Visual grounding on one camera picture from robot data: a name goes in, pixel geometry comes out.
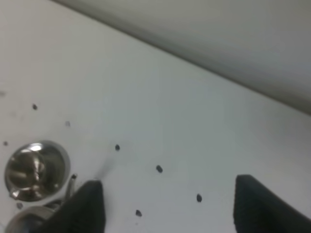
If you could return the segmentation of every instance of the screw hole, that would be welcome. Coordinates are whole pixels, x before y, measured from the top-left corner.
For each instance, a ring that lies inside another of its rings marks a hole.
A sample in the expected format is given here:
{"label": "screw hole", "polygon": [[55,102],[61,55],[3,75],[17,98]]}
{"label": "screw hole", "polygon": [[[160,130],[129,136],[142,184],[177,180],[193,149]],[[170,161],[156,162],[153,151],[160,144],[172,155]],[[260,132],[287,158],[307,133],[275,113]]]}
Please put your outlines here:
{"label": "screw hole", "polygon": [[136,210],[136,213],[135,213],[135,214],[136,214],[137,217],[141,217],[141,216],[142,216],[142,213],[141,213],[140,210]]}
{"label": "screw hole", "polygon": [[200,194],[196,195],[196,200],[200,203],[202,201],[202,196]]}
{"label": "screw hole", "polygon": [[159,173],[162,173],[163,172],[163,169],[160,165],[156,166],[156,170],[159,172]]}

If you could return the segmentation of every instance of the white surface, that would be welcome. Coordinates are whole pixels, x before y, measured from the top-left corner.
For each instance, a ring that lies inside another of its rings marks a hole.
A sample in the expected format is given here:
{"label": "white surface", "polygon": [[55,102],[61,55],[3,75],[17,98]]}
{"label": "white surface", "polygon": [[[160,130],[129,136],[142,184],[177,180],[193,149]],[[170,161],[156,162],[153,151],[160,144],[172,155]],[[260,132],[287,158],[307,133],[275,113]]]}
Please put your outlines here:
{"label": "white surface", "polygon": [[[60,143],[79,185],[103,177],[107,233],[233,233],[244,173],[311,217],[309,116],[53,2],[0,9],[0,171],[25,143]],[[6,225],[3,179],[0,201]]]}
{"label": "white surface", "polygon": [[57,0],[311,113],[307,0]]}

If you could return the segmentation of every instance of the black object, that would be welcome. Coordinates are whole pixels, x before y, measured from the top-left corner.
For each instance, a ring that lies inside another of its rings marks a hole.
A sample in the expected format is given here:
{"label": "black object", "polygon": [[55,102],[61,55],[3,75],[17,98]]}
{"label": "black object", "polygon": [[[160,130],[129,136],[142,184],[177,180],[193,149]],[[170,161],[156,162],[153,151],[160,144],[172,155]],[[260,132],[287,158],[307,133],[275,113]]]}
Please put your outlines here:
{"label": "black object", "polygon": [[103,233],[105,224],[102,183],[89,181],[32,233]]}
{"label": "black object", "polygon": [[236,178],[234,224],[237,233],[311,233],[311,221],[251,175]]}

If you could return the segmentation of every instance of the white wall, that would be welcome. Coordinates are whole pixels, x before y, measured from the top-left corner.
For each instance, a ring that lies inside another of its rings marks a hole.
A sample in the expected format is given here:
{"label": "white wall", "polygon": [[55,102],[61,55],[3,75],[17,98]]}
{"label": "white wall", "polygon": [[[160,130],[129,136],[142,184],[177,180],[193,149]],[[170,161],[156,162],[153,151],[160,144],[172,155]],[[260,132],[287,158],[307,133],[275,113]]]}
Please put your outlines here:
{"label": "white wall", "polygon": [[58,0],[311,113],[307,0]]}

